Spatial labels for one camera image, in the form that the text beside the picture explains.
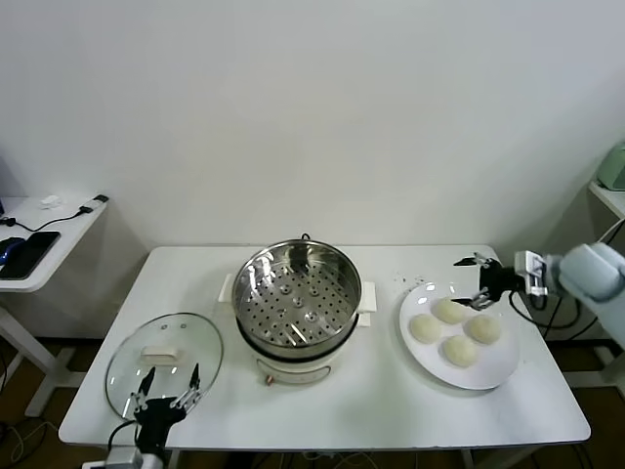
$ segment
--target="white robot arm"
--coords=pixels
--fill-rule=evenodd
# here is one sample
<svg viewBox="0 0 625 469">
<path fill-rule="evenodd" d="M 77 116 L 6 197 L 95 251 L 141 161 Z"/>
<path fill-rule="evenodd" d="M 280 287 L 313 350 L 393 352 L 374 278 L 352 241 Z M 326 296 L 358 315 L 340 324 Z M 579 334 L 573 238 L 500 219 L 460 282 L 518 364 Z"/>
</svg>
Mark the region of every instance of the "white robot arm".
<svg viewBox="0 0 625 469">
<path fill-rule="evenodd" d="M 534 298 L 571 295 L 597 315 L 604 329 L 625 348 L 625 258 L 601 242 L 575 247 L 564 256 L 515 255 L 515 266 L 503 267 L 476 253 L 456 266 L 479 265 L 479 293 L 454 301 L 482 310 L 505 291 L 524 291 Z"/>
</svg>

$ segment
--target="computer mouse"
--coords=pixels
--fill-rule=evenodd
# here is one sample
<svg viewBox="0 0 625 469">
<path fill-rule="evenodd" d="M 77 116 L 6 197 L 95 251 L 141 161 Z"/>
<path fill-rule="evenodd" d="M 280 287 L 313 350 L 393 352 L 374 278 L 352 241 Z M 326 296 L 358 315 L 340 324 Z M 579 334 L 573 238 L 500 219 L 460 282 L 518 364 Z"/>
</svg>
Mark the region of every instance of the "computer mouse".
<svg viewBox="0 0 625 469">
<path fill-rule="evenodd" d="M 8 237 L 0 241 L 0 266 L 4 266 L 11 255 L 11 251 L 25 241 L 23 237 Z"/>
</svg>

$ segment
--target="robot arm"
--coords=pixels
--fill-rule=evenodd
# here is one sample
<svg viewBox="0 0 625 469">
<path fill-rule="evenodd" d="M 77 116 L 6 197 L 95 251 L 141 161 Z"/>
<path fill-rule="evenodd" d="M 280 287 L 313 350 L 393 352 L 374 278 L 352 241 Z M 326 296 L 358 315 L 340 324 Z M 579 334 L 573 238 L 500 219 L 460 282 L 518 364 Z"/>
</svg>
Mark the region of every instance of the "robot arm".
<svg viewBox="0 0 625 469">
<path fill-rule="evenodd" d="M 82 469 L 162 469 L 169 431 L 183 421 L 202 397 L 199 389 L 199 364 L 195 365 L 188 389 L 179 397 L 148 399 L 155 367 L 142 379 L 139 390 L 131 393 L 135 420 L 141 426 L 135 447 L 109 448 L 106 461 L 88 462 Z"/>
<path fill-rule="evenodd" d="M 521 251 L 513 267 L 478 253 L 455 265 L 480 267 L 479 292 L 454 300 L 460 304 L 483 310 L 505 291 L 524 291 L 535 298 L 569 294 L 595 313 L 604 329 L 625 347 L 625 258 L 606 244 L 582 244 L 564 256 Z"/>
</svg>

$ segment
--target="floor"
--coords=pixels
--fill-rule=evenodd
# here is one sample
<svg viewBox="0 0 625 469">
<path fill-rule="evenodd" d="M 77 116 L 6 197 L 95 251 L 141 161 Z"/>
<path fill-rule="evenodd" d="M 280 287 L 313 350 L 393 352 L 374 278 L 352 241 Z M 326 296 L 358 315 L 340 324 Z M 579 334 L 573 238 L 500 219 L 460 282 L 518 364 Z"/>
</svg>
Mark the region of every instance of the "floor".
<svg viewBox="0 0 625 469">
<path fill-rule="evenodd" d="M 60 344 L 46 343 L 51 352 L 57 353 Z M 98 344 L 77 346 L 77 353 L 69 364 L 70 369 L 86 371 L 98 351 Z M 0 341 L 0 352 L 8 362 L 13 350 L 8 344 Z M 563 371 L 582 371 L 599 369 L 601 364 L 592 351 L 585 349 L 553 349 L 554 357 Z M 35 392 L 42 373 L 30 362 L 24 361 L 13 378 L 7 383 L 4 392 L 0 395 L 0 421 L 15 425 L 23 420 L 23 411 L 30 397 Z M 572 469 L 613 469 L 625 467 L 625 403 L 615 389 L 583 389 L 575 390 L 575 397 L 586 414 L 592 429 L 592 438 L 583 445 L 583 449 L 590 457 L 590 462 L 584 459 L 584 452 L 580 447 L 553 446 L 541 448 L 516 466 L 516 469 L 545 469 L 545 468 L 572 468 Z M 75 390 L 58 390 L 43 415 L 57 427 L 61 425 Z M 33 431 L 39 421 L 29 420 L 18 425 L 22 435 Z M 0 469 L 15 467 L 46 468 L 46 469 L 78 469 L 83 462 L 100 460 L 105 457 L 105 451 L 100 448 L 81 448 L 65 445 L 59 441 L 56 431 L 49 428 L 46 435 L 41 428 L 24 444 L 24 453 L 35 449 L 38 440 L 43 438 L 41 446 L 26 460 L 18 465 L 11 466 L 11 451 L 18 440 L 13 433 L 2 437 L 0 429 Z M 488 451 L 476 451 L 475 458 L 479 460 Z M 340 467 L 373 467 L 364 455 L 334 455 L 322 456 L 315 461 L 313 454 L 255 454 L 255 453 L 226 453 L 226 452 L 191 452 L 181 457 L 180 469 L 333 469 L 342 462 Z M 415 467 L 415 458 L 420 469 L 451 469 L 461 468 L 462 457 L 459 451 L 420 451 L 414 452 L 376 452 L 370 457 L 379 469 L 412 469 Z"/>
</svg>

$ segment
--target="steamed bun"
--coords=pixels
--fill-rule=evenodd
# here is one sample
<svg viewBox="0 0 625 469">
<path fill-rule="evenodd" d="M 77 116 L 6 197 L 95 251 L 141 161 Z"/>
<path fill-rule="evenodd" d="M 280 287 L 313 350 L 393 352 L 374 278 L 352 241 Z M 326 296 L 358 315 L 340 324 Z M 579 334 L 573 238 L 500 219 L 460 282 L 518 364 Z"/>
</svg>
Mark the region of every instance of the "steamed bun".
<svg viewBox="0 0 625 469">
<path fill-rule="evenodd" d="M 501 337 L 501 326 L 496 318 L 478 315 L 467 322 L 467 332 L 478 342 L 491 345 Z"/>
<path fill-rule="evenodd" d="M 442 343 L 442 350 L 453 364 L 467 368 L 478 361 L 478 347 L 465 335 L 454 335 Z"/>
<path fill-rule="evenodd" d="M 418 315 L 410 320 L 410 333 L 419 342 L 434 344 L 442 333 L 440 321 L 431 315 Z"/>
<path fill-rule="evenodd" d="M 451 298 L 442 298 L 432 306 L 432 314 L 448 324 L 457 324 L 465 318 L 465 308 L 451 301 Z"/>
</svg>

